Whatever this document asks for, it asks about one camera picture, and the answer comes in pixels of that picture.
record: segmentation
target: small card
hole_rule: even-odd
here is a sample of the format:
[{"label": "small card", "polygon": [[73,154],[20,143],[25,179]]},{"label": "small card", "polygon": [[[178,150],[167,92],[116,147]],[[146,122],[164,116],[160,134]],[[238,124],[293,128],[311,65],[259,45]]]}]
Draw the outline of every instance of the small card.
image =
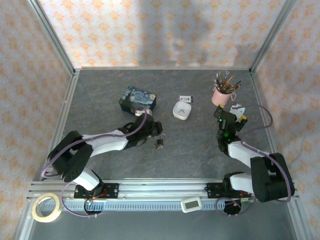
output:
[{"label": "small card", "polygon": [[179,101],[193,104],[194,103],[194,96],[179,96]]}]

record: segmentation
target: small display device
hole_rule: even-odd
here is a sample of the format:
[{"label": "small display device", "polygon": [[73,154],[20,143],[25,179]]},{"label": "small display device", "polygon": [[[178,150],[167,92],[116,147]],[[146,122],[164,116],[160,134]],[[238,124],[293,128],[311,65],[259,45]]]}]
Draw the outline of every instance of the small display device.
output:
[{"label": "small display device", "polygon": [[190,213],[202,209],[201,198],[198,196],[181,201],[182,212]]},{"label": "small display device", "polygon": [[194,96],[179,96],[179,101],[193,104],[194,103]]}]

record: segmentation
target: keychain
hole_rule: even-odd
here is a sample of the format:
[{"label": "keychain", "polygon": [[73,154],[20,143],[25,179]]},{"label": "keychain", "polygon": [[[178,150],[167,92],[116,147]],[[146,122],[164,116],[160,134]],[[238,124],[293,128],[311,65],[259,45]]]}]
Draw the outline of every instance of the keychain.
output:
[{"label": "keychain", "polygon": [[161,138],[158,139],[156,141],[156,144],[155,144],[155,149],[157,149],[157,150],[162,149],[164,147],[164,139],[166,139],[166,135],[165,134],[161,134],[160,137]]}]

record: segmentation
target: starry night box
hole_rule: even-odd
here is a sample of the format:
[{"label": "starry night box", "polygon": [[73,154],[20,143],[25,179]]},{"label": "starry night box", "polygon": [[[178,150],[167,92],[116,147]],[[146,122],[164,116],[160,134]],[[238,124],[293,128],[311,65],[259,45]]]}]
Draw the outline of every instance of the starry night box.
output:
[{"label": "starry night box", "polygon": [[153,110],[156,106],[156,95],[134,86],[128,86],[119,100],[121,109],[134,114],[137,107],[145,107]]}]

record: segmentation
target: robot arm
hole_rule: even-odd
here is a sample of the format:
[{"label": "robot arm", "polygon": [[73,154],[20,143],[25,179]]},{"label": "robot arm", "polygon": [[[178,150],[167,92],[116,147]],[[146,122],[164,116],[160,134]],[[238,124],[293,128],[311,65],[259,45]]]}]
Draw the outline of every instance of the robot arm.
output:
[{"label": "robot arm", "polygon": [[[136,133],[128,135],[141,125],[145,114],[147,114],[146,120],[142,128]],[[52,166],[64,182],[69,183],[73,181],[84,187],[93,197],[97,196],[102,190],[103,182],[95,172],[86,168],[87,162],[91,157],[98,154],[140,146],[145,143],[149,137],[161,134],[163,130],[162,125],[160,122],[155,122],[151,114],[149,109],[137,110],[136,116],[138,116],[138,118],[135,122],[130,122],[117,130],[102,134],[104,136],[99,138],[95,138],[98,135],[81,135],[77,131],[71,131],[52,150],[48,159],[51,160],[57,153],[75,141],[92,139],[77,144],[64,152]]]},{"label": "robot arm", "polygon": [[251,174],[235,172],[227,174],[223,181],[230,191],[245,191],[254,194],[256,198],[264,203],[288,196],[287,185],[280,170],[263,154],[272,157],[284,170],[289,179],[291,195],[295,193],[293,181],[291,179],[286,161],[282,154],[253,151],[253,147],[241,142],[236,135],[248,121],[243,113],[244,108],[240,105],[233,105],[230,112],[223,110],[219,106],[214,117],[218,119],[219,130],[217,140],[219,149],[229,157],[241,161],[251,169]]}]

